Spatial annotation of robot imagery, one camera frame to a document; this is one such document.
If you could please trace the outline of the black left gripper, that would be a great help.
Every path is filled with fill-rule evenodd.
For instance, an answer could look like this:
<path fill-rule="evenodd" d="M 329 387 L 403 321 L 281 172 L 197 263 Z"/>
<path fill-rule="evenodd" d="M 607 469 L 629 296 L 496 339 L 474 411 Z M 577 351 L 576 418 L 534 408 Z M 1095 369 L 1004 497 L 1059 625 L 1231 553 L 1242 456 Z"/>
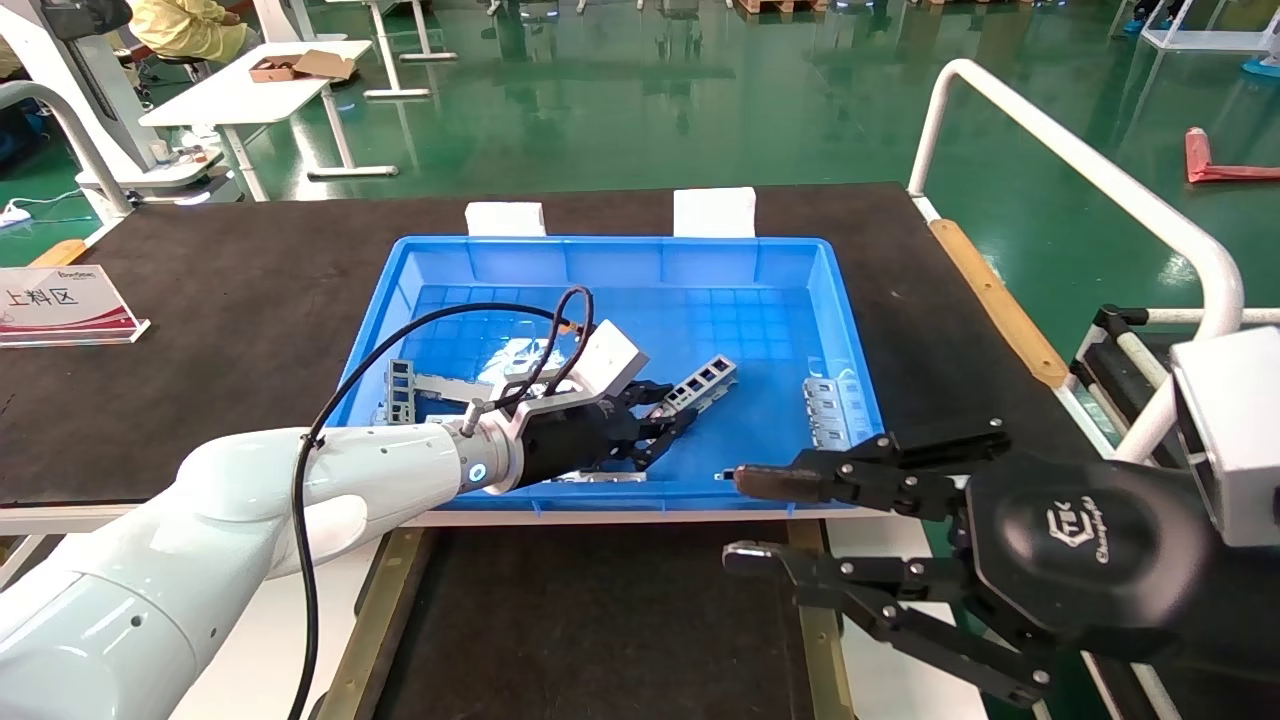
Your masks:
<path fill-rule="evenodd" d="M 626 462 L 635 471 L 649 470 L 696 421 L 689 397 L 684 383 L 632 380 L 626 404 L 605 398 L 530 418 L 520 441 L 520 486 Z"/>

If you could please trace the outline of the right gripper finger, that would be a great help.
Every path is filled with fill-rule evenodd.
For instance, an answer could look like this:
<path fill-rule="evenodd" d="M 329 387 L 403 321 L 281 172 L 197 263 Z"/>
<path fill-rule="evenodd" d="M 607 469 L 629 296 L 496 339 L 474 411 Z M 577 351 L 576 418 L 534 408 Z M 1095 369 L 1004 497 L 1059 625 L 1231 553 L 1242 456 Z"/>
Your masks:
<path fill-rule="evenodd" d="M 887 430 L 847 450 L 805 448 L 785 466 L 744 464 L 733 470 L 748 497 L 790 503 L 845 503 L 942 521 L 965 501 L 959 475 L 1012 445 L 998 418 L 964 418 Z"/>

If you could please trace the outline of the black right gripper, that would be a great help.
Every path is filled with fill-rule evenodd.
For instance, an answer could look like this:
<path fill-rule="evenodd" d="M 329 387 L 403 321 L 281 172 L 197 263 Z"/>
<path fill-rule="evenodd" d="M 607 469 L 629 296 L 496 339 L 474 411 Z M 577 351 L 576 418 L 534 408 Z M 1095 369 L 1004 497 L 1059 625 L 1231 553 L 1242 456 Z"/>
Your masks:
<path fill-rule="evenodd" d="M 1046 656 L 968 634 L 913 602 L 959 603 L 1019 650 L 1134 664 L 1276 667 L 1277 552 L 1231 547 L 1185 471 L 1009 454 L 968 480 L 968 559 L 836 557 L 735 541 L 726 571 L 769 578 L 872 639 L 1010 705 L 1053 680 Z"/>

